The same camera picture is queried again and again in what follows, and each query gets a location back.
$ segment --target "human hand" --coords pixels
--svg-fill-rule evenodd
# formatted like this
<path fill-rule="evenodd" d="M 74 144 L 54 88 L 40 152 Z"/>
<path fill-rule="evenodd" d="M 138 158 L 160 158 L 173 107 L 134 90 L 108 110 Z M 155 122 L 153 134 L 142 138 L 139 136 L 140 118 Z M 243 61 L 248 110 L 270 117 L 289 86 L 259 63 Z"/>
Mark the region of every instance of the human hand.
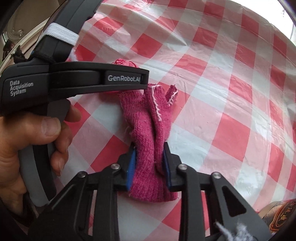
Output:
<path fill-rule="evenodd" d="M 79 110 L 71 106 L 65 121 L 77 122 L 80 118 Z M 57 150 L 52 154 L 50 164 L 54 173 L 60 176 L 68 161 L 72 138 L 69 126 L 57 118 L 29 112 L 0 117 L 0 198 L 10 211 L 22 215 L 22 198 L 27 192 L 19 172 L 18 151 L 28 145 L 54 142 Z"/>

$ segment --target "silver bolt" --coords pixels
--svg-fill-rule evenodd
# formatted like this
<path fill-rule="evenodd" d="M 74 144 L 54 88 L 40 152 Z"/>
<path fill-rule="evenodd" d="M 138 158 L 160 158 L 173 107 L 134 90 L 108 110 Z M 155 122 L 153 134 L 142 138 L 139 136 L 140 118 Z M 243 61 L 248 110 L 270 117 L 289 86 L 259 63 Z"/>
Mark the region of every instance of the silver bolt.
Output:
<path fill-rule="evenodd" d="M 179 168 L 180 170 L 185 171 L 185 170 L 187 170 L 188 166 L 187 166 L 186 164 L 179 164 L 179 165 L 178 165 L 178 168 Z"/>
<path fill-rule="evenodd" d="M 120 165 L 118 163 L 113 163 L 111 165 L 111 168 L 114 169 L 114 170 L 118 170 L 120 168 Z"/>
<path fill-rule="evenodd" d="M 213 177 L 216 178 L 216 179 L 220 179 L 221 174 L 219 172 L 213 172 Z"/>
<path fill-rule="evenodd" d="M 77 174 L 77 176 L 80 177 L 80 178 L 84 178 L 84 177 L 86 177 L 86 175 L 87 175 L 87 172 L 84 172 L 84 171 L 80 171 Z"/>

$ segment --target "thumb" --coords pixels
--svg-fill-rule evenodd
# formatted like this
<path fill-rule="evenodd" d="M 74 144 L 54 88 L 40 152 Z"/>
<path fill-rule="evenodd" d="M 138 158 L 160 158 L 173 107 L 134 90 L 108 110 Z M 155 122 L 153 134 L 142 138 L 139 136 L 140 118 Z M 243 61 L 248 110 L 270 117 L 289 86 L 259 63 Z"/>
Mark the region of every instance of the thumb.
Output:
<path fill-rule="evenodd" d="M 57 118 L 39 116 L 29 112 L 18 113 L 0 120 L 0 154 L 12 157 L 28 145 L 53 142 L 61 132 Z"/>

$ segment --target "dark sleeve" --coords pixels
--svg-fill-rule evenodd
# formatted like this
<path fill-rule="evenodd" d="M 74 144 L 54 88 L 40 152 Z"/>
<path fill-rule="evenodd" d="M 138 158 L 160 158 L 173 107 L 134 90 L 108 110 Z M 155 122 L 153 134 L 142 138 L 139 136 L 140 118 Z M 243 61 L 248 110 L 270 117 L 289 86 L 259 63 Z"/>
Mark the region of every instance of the dark sleeve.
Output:
<path fill-rule="evenodd" d="M 29 241 L 0 199 L 0 240 Z"/>

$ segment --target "plastic tablecloth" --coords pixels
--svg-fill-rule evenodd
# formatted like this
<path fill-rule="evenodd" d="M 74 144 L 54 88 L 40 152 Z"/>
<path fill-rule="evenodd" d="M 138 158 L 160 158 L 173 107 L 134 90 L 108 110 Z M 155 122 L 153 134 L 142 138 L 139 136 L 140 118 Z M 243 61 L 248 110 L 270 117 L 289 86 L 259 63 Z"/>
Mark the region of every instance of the plastic tablecloth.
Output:
<path fill-rule="evenodd" d="M 108 0 L 73 51 L 81 61 L 131 60 L 150 83 L 176 85 L 168 143 L 183 163 L 221 172 L 257 211 L 296 197 L 296 47 L 261 16 L 228 0 Z M 118 96 L 71 102 L 82 120 L 69 124 L 59 190 L 78 171 L 116 162 L 131 141 Z M 149 204 L 119 195 L 121 240 L 178 240 L 180 207 L 180 196 Z"/>

